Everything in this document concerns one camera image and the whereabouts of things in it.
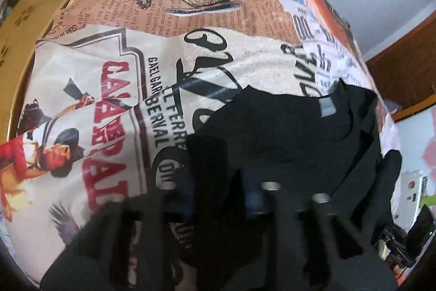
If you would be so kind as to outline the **black small garment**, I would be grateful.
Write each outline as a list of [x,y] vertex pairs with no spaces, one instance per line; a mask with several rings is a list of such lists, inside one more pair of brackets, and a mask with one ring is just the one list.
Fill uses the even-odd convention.
[[337,82],[324,97],[247,87],[187,140],[200,172],[242,170],[299,196],[326,193],[371,242],[392,230],[399,151],[381,151],[375,92]]

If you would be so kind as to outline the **wooden wardrobe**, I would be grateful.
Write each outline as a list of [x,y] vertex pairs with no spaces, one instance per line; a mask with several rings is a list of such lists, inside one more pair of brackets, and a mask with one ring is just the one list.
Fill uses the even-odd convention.
[[435,14],[367,62],[386,102],[401,107],[396,120],[435,103]]

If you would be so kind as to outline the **newspaper print bed sheet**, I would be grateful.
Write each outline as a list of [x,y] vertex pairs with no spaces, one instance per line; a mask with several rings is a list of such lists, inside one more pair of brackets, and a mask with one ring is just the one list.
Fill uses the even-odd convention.
[[70,0],[1,142],[2,272],[38,288],[95,211],[173,180],[187,136],[245,87],[337,80],[376,89],[325,0]]

